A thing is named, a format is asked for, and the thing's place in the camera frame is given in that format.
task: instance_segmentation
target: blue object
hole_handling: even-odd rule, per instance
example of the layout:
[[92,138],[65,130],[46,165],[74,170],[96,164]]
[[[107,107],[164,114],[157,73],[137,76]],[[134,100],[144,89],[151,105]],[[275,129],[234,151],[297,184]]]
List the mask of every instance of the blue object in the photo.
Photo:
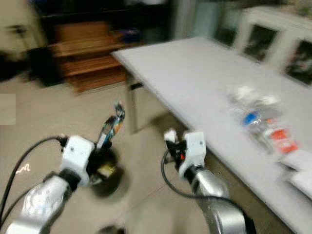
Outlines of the blue object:
[[246,115],[246,117],[243,119],[243,125],[249,125],[251,123],[253,123],[255,120],[257,120],[259,118],[259,113],[258,112],[251,112],[249,114]]

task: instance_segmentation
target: white table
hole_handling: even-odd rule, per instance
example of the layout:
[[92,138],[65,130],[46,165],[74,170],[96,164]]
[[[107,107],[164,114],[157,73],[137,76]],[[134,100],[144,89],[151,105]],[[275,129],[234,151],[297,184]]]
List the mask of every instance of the white table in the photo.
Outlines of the white table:
[[312,201],[283,180],[276,156],[251,142],[227,99],[249,85],[281,99],[283,119],[300,147],[312,152],[312,91],[202,38],[126,49],[114,56],[192,130],[296,233],[312,233]]

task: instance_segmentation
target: beige floor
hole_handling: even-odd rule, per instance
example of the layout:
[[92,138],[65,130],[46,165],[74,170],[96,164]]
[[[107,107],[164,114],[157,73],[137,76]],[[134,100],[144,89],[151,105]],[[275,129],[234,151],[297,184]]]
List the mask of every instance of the beige floor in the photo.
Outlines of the beige floor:
[[[123,84],[105,87],[76,96],[67,84],[41,88],[35,82],[23,83],[16,78],[0,84],[0,93],[16,93],[16,125],[0,125],[0,195],[17,158],[34,142],[44,137],[81,135],[96,139],[101,125],[113,113],[116,100],[126,101]],[[108,198],[97,197],[92,189],[80,188],[68,202],[51,233],[94,233],[116,223],[130,234],[203,234],[207,227],[201,210],[193,200],[174,194],[160,173],[164,152],[163,131],[184,127],[146,90],[137,94],[138,125],[141,130],[131,135],[128,119],[113,140],[113,146],[126,170],[124,181]],[[289,233],[288,229],[212,156],[207,160],[214,172],[230,184],[233,198],[256,221],[259,233]],[[30,171],[17,175],[8,204],[22,191],[40,182],[50,171],[57,171],[61,162],[60,148],[55,142],[38,147],[25,160]],[[173,167],[168,177],[180,188],[181,182]],[[21,203],[12,212],[7,224],[17,216]]]

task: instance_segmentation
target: black cable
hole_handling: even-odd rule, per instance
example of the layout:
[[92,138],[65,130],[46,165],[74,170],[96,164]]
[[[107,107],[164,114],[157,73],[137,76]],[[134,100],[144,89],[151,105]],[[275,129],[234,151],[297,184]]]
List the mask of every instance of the black cable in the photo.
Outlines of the black cable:
[[9,209],[6,211],[6,213],[4,214],[2,220],[1,220],[1,227],[3,226],[3,224],[5,223],[6,219],[8,218],[8,216],[10,215],[11,211],[14,209],[15,205],[23,198],[23,196],[25,196],[30,189],[25,190],[18,198],[16,198],[16,200],[11,204],[11,206],[9,207]]
[[61,142],[62,144],[62,141],[64,141],[64,137],[61,137],[61,136],[51,136],[51,137],[48,137],[48,138],[45,138],[43,140],[40,140],[38,141],[36,144],[34,144],[32,147],[30,147],[21,157],[20,159],[17,161],[17,163],[15,164],[15,167],[14,169],[12,170],[12,173],[10,175],[10,178],[6,184],[6,188],[5,188],[5,191],[4,191],[4,194],[3,194],[3,197],[2,197],[2,200],[1,200],[1,204],[0,204],[0,230],[1,230],[1,227],[2,227],[2,215],[3,215],[3,211],[4,211],[4,206],[6,204],[6,200],[8,198],[8,195],[9,195],[9,192],[10,192],[10,189],[11,189],[11,186],[12,186],[12,183],[13,183],[13,180],[14,180],[14,177],[15,177],[15,174],[16,174],[16,171],[18,170],[18,168],[20,167],[21,163],[24,161],[24,159],[27,157],[27,155],[34,149],[36,148],[37,146],[39,146],[40,144],[46,142],[46,141],[49,141],[49,140],[58,140],[59,142]]
[[249,219],[247,214],[245,213],[245,211],[237,204],[235,203],[234,201],[228,199],[228,198],[225,198],[225,197],[219,197],[219,196],[206,196],[206,195],[191,195],[191,194],[186,194],[182,191],[180,191],[179,189],[177,189],[166,177],[166,174],[165,174],[165,159],[167,157],[169,153],[169,150],[167,150],[164,154],[164,156],[162,157],[162,160],[161,160],[161,164],[160,164],[160,168],[161,168],[161,174],[162,174],[162,177],[164,178],[166,184],[169,186],[169,188],[171,188],[175,193],[179,194],[180,196],[182,197],[185,197],[185,198],[190,198],[190,199],[207,199],[207,200],[210,200],[210,199],[215,199],[215,200],[221,200],[221,201],[225,201],[225,202],[228,202],[230,203],[231,205],[233,205],[234,207],[236,207],[237,209],[239,209],[243,215],[244,215],[244,218],[245,220],[246,219]]

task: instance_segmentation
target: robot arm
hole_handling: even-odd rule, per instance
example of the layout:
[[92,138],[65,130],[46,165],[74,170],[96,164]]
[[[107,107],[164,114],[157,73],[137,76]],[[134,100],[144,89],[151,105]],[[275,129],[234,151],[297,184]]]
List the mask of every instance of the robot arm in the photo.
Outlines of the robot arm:
[[184,140],[178,142],[175,131],[170,130],[164,138],[180,178],[189,182],[193,198],[198,198],[197,203],[203,211],[210,233],[254,234],[253,221],[238,205],[230,201],[226,183],[204,168],[204,134],[186,133]]
[[71,136],[63,148],[60,173],[51,174],[41,184],[32,188],[24,199],[19,217],[11,223],[6,234],[48,234],[61,214],[65,203],[77,187],[90,184],[90,176],[99,168],[99,157],[112,145],[110,139],[124,120],[124,109],[115,105],[116,116],[103,125],[97,143]]

